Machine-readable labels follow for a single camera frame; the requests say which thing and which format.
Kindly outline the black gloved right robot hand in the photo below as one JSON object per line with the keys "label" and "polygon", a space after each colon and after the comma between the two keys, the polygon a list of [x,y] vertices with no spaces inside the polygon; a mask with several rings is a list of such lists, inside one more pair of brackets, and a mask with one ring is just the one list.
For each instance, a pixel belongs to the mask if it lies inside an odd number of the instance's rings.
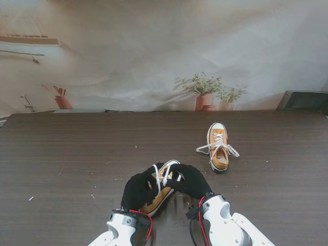
{"label": "black gloved right robot hand", "polygon": [[181,174],[183,181],[169,179],[166,183],[167,187],[198,200],[201,200],[204,196],[213,194],[203,174],[194,166],[173,164],[170,166],[170,170],[177,171]]}

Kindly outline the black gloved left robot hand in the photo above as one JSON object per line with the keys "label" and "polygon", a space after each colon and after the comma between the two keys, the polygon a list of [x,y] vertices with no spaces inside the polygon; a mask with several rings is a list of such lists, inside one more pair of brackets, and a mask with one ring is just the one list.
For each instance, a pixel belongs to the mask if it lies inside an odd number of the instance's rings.
{"label": "black gloved left robot hand", "polygon": [[122,209],[139,210],[155,199],[159,192],[157,181],[152,175],[155,172],[155,167],[151,166],[128,180],[121,199]]}

